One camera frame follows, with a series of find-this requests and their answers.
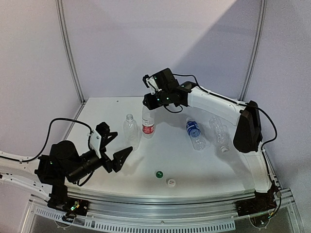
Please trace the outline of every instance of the plastic bottle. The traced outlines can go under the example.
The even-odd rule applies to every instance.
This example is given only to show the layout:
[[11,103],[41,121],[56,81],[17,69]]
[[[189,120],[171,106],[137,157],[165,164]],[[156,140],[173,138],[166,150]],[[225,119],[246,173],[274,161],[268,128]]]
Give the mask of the plastic bottle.
[[229,151],[229,136],[227,133],[227,127],[222,124],[220,118],[213,116],[209,120],[209,125],[214,131],[216,144],[220,147],[220,150],[225,153]]
[[207,143],[201,134],[198,124],[189,117],[187,118],[187,133],[195,150],[203,150],[205,148]]
[[133,150],[137,150],[140,143],[140,134],[136,121],[132,114],[126,115],[123,123],[124,136],[127,146],[132,146]]
[[145,138],[152,138],[155,134],[155,113],[150,111],[145,105],[141,114],[142,134]]

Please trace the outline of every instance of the bottle cap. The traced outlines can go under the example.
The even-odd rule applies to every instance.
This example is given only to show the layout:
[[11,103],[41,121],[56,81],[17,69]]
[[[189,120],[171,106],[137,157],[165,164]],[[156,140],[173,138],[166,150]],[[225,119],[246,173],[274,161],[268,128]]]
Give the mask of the bottle cap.
[[157,178],[161,179],[161,178],[163,177],[163,172],[162,172],[162,171],[157,171],[157,172],[155,173],[155,176],[156,176]]
[[222,153],[226,153],[226,152],[229,151],[229,147],[228,146],[222,146],[222,147],[220,147],[220,149],[221,149]]
[[133,118],[133,115],[132,114],[127,114],[126,115],[126,120],[127,121],[132,121],[134,118]]
[[174,179],[167,180],[167,185],[169,187],[174,187],[176,185],[176,181]]

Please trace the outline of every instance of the green bottle cap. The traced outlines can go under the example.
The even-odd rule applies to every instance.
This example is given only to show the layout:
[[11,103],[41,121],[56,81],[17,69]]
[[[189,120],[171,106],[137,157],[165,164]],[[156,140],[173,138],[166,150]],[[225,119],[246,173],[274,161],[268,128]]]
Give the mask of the green bottle cap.
[[162,171],[157,171],[156,173],[155,173],[155,176],[157,177],[157,178],[162,178],[163,177],[163,172]]

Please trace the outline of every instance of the white tabletop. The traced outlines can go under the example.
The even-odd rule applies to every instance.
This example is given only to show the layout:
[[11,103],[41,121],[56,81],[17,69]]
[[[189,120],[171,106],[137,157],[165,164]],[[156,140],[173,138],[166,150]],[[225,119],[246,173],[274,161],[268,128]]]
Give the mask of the white tabletop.
[[[95,128],[105,121],[118,136],[108,144],[107,155],[125,148],[123,122],[132,113],[141,128],[142,97],[90,98],[78,120]],[[203,197],[231,194],[254,189],[251,172],[244,156],[232,145],[235,127],[222,120],[230,133],[230,152],[221,153],[213,144],[203,151],[193,149],[186,132],[186,118],[196,120],[203,135],[212,140],[208,125],[212,114],[191,107],[182,113],[171,114],[163,107],[155,110],[155,134],[151,139],[141,138],[137,151],[127,158],[122,170],[108,174],[97,169],[81,189],[135,197]],[[88,129],[75,124],[68,139],[78,153],[88,151]],[[155,173],[162,171],[159,179]],[[166,181],[174,179],[176,185],[168,187]]]

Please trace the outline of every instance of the white wall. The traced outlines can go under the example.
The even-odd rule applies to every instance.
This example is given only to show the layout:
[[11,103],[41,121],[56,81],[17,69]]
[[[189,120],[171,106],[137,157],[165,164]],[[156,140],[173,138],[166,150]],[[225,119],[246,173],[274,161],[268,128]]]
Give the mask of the white wall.
[[[79,107],[55,1],[1,1],[0,35],[0,150],[34,156],[49,122]],[[54,124],[46,153],[67,127]]]
[[[311,2],[268,1],[247,100],[274,120],[277,141],[267,145],[277,175],[290,187],[306,232],[311,232]],[[262,117],[264,140],[273,129]]]
[[148,92],[142,77],[170,67],[237,98],[259,5],[259,0],[64,1],[84,95],[142,96]]

